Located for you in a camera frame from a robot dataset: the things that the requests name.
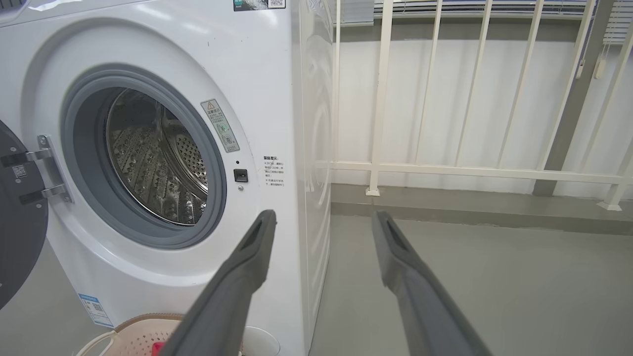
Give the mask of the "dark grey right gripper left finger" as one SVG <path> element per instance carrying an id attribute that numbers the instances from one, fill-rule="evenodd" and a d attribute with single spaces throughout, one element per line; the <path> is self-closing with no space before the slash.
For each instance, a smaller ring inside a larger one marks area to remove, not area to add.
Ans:
<path id="1" fill-rule="evenodd" d="M 276 214 L 265 210 L 192 305 L 161 356 L 237 356 L 252 295 L 265 283 Z"/>

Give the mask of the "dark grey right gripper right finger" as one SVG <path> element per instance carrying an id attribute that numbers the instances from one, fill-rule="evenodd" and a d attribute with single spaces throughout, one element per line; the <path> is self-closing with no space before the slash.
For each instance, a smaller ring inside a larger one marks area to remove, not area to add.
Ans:
<path id="1" fill-rule="evenodd" d="M 398 300 L 410 355 L 489 356 L 477 331 L 386 211 L 373 213 L 371 231 L 382 282 Z"/>

